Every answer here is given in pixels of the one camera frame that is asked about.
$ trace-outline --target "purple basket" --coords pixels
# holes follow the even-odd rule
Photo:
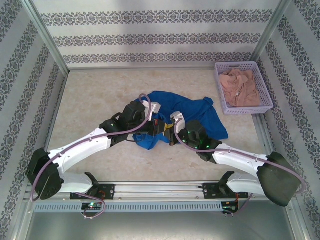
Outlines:
[[[260,106],[251,107],[233,107],[226,102],[223,88],[219,82],[219,75],[231,69],[240,69],[241,71],[252,70],[255,85],[260,95]],[[215,64],[215,81],[219,91],[220,102],[224,114],[264,114],[274,107],[269,95],[265,81],[261,76],[258,65],[254,61],[235,61],[235,62],[217,62]]]

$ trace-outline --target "blue cloth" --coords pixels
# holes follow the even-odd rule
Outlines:
[[[221,140],[229,137],[226,128],[221,123],[213,107],[214,101],[211,98],[205,97],[203,100],[190,100],[184,96],[166,91],[153,91],[148,96],[151,102],[161,104],[159,113],[152,115],[154,119],[163,120],[166,124],[172,124],[170,115],[174,112],[181,112],[185,123],[191,120],[198,120],[204,126],[210,138]],[[148,150],[153,149],[159,140],[169,143],[163,133],[156,136],[144,135],[135,134],[133,139],[138,141],[136,144],[140,147]]]

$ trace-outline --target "pink cloth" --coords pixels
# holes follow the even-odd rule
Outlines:
[[[257,107],[260,105],[259,92],[251,70],[232,69],[220,74],[224,97],[232,107]]]

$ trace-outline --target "black mounting bracket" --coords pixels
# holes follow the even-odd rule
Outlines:
[[[90,180],[92,181],[92,187],[88,190],[86,193],[89,196],[102,199],[102,200],[113,200],[114,195],[115,195],[115,187],[116,185],[114,184],[99,184],[97,179],[90,173],[90,172],[85,172]],[[80,196],[76,193],[70,193],[70,199],[71,200],[86,200],[90,199],[85,196]]]
[[[98,199],[103,200],[113,200],[115,196],[115,187],[114,184],[100,184],[99,188],[97,189],[97,193],[93,195],[92,197],[96,197]],[[76,193],[70,193],[70,199],[71,200],[87,200],[90,198],[80,196]]]
[[[227,185],[228,179],[234,173],[234,171],[228,171],[219,182],[208,182],[199,186],[200,189],[203,189],[204,199],[235,199],[237,197],[236,193]],[[248,197],[247,192],[238,193],[239,199],[247,199]]]

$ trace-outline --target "wire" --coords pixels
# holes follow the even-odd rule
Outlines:
[[[30,201],[31,202],[35,202],[39,199],[39,196],[37,196],[36,198],[34,198],[34,194],[36,192],[36,186],[39,182],[39,179],[41,177],[41,175],[44,173],[45,169],[56,159],[58,159],[59,157],[61,157],[63,154],[65,154],[66,152],[68,152],[69,150],[75,148],[76,146],[80,145],[80,144],[83,144],[85,142],[91,142],[93,139],[98,139],[98,138],[103,138],[103,137],[108,137],[108,136],[115,136],[115,135],[122,135],[122,134],[130,134],[132,132],[135,132],[137,130],[139,130],[140,128],[142,128],[148,121],[150,115],[152,114],[151,112],[151,100],[149,98],[148,95],[142,93],[139,95],[139,101],[142,103],[142,97],[145,97],[147,99],[147,102],[149,104],[149,111],[148,111],[148,114],[147,116],[145,117],[145,120],[137,127],[131,129],[131,130],[126,130],[126,131],[119,131],[119,132],[111,132],[111,133],[105,133],[105,134],[100,134],[100,135],[96,135],[96,136],[92,136],[92,137],[88,137],[88,138],[85,138],[81,141],[78,141],[72,145],[70,145],[69,147],[67,147],[66,149],[64,149],[63,151],[61,151],[60,153],[58,153],[57,155],[55,155],[53,158],[51,158],[42,168],[41,170],[39,171],[38,175],[35,177],[35,180],[33,182],[33,185],[32,185],[32,188],[31,188],[31,192],[30,192]],[[86,197],[86,198],[89,198],[89,199],[93,199],[93,200],[97,200],[97,201],[102,201],[102,210],[101,212],[97,213],[96,215],[92,216],[92,217],[87,217],[85,215],[85,212],[84,212],[84,217],[85,218],[90,218],[90,219],[94,219],[98,216],[100,216],[105,210],[106,210],[106,204],[103,200],[97,198],[97,197],[94,197],[94,196],[90,196],[90,195],[87,195],[87,194],[84,194],[84,193],[80,193],[80,192],[75,192],[75,194],[79,195],[79,196],[82,196],[82,197]]]
[[[235,194],[235,197],[236,197],[236,200],[235,200],[236,206],[239,207],[239,194],[236,193],[236,194]]]
[[[271,161],[268,161],[268,160],[264,160],[260,157],[255,157],[255,156],[252,156],[252,155],[249,155],[249,154],[246,154],[244,152],[240,152],[240,151],[237,151],[237,150],[234,150],[234,149],[208,149],[208,150],[199,150],[199,149],[195,149],[195,148],[192,148],[190,146],[188,146],[187,144],[185,144],[181,138],[179,137],[178,135],[178,131],[177,131],[177,128],[178,128],[178,123],[180,121],[182,121],[183,119],[180,118],[174,125],[174,135],[176,137],[176,139],[179,141],[180,144],[182,144],[183,146],[185,146],[187,149],[190,149],[194,152],[197,152],[197,153],[214,153],[214,152],[225,152],[225,153],[235,153],[235,154],[238,154],[238,155],[241,155],[241,156],[244,156],[244,157],[247,157],[247,158],[250,158],[250,159],[253,159],[253,160],[256,160],[256,161],[259,161],[259,162],[263,162],[265,164],[269,164],[269,165],[272,165],[276,168],[279,168],[279,169],[282,169],[284,171],[286,171],[287,173],[290,173],[292,174],[293,176],[295,176],[297,179],[300,180],[301,182],[301,189],[299,191],[296,192],[296,194],[301,194],[305,191],[306,189],[306,182],[305,180],[299,175],[297,174],[295,171],[292,171],[291,169],[289,168],[286,168],[285,166],[281,166],[279,164],[276,164],[274,162],[271,162]]]
[[[248,205],[250,199],[253,197],[253,195],[254,195],[253,193],[250,194],[250,196],[249,196],[248,199],[245,201],[245,203],[242,205],[242,207],[241,207],[237,212],[235,212],[234,215],[235,215],[235,214],[239,214],[241,211],[243,211],[243,210],[247,207],[247,205]]]
[[[101,191],[101,190],[98,193],[102,193],[103,195],[102,195],[101,199],[105,200],[106,193],[104,191]]]
[[[128,139],[126,139],[126,141],[130,142],[130,143],[140,143],[145,139],[146,139],[146,135],[144,134],[144,135],[142,135],[142,139],[141,140],[136,141],[136,140],[128,140]]]

